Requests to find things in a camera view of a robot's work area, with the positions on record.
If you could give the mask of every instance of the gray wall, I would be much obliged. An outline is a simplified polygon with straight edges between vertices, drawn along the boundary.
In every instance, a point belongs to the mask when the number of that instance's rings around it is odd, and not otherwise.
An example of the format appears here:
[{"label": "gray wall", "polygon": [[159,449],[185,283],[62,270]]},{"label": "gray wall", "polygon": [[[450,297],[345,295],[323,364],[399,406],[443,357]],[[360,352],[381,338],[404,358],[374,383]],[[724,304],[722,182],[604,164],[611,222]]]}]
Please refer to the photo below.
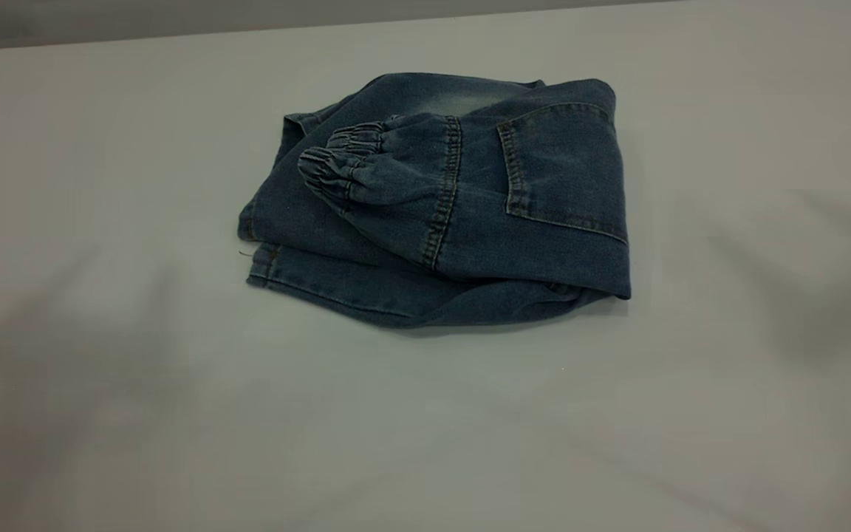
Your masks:
[{"label": "gray wall", "polygon": [[0,47],[659,0],[0,0]]}]

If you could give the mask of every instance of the white surface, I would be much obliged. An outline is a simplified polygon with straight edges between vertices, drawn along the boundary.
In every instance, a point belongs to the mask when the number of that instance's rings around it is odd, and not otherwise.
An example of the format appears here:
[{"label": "white surface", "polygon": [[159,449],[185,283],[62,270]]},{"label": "white surface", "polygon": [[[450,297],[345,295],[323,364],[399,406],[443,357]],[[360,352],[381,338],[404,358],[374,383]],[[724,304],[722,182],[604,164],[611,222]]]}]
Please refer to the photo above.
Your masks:
[{"label": "white surface", "polygon": [[[391,71],[609,81],[635,298],[394,332],[245,286],[281,115]],[[851,531],[851,3],[0,51],[0,532],[228,528]]]}]

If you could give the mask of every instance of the back pocket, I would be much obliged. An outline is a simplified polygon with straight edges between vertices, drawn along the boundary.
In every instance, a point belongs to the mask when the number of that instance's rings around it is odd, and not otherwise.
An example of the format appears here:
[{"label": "back pocket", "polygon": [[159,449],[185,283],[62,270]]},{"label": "back pocket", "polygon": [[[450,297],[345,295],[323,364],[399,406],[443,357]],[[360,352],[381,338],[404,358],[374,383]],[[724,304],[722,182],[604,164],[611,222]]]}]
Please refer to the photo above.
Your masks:
[{"label": "back pocket", "polygon": [[626,242],[622,157],[612,118],[559,103],[497,125],[507,166],[507,214]]}]

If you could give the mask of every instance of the denim jogger pants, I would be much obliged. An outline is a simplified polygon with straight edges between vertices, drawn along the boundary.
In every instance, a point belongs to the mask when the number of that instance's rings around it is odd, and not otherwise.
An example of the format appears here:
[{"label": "denim jogger pants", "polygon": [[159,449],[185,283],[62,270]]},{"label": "denim jogger pants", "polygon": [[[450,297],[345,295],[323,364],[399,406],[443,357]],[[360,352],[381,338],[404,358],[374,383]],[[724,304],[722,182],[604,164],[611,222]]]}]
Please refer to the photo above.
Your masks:
[{"label": "denim jogger pants", "polygon": [[614,111],[596,80],[395,74],[288,115],[239,220],[249,282],[387,327],[628,299]]}]

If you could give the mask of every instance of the folded jeans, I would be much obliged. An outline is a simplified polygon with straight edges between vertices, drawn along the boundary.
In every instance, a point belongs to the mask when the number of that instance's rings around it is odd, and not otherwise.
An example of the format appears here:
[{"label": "folded jeans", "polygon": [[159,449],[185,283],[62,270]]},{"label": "folded jeans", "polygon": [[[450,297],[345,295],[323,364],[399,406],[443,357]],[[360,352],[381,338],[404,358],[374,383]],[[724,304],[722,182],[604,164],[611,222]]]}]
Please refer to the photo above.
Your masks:
[{"label": "folded jeans", "polygon": [[387,327],[627,299],[614,112],[602,81],[396,74],[288,115],[239,220],[249,282]]}]

